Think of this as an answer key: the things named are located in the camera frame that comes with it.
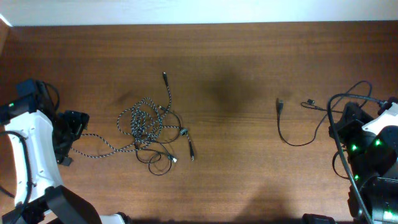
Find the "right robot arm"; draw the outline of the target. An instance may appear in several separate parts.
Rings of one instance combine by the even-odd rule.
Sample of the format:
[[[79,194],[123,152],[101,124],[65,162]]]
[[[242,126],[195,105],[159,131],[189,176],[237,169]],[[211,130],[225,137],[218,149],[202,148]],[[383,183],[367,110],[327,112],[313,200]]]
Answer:
[[[347,103],[335,127],[372,221],[397,223],[397,103],[376,119]]]

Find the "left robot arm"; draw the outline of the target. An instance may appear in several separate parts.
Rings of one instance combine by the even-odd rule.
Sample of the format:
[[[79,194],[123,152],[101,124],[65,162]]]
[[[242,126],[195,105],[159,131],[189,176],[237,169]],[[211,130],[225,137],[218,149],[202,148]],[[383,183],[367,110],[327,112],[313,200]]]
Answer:
[[[51,85],[28,79],[17,84],[18,99],[1,106],[3,136],[14,155],[17,186],[14,210],[1,223],[40,223],[54,213],[54,223],[130,223],[124,213],[99,215],[91,203],[67,189],[58,169],[71,163],[68,153],[86,129],[89,115],[58,113]]]

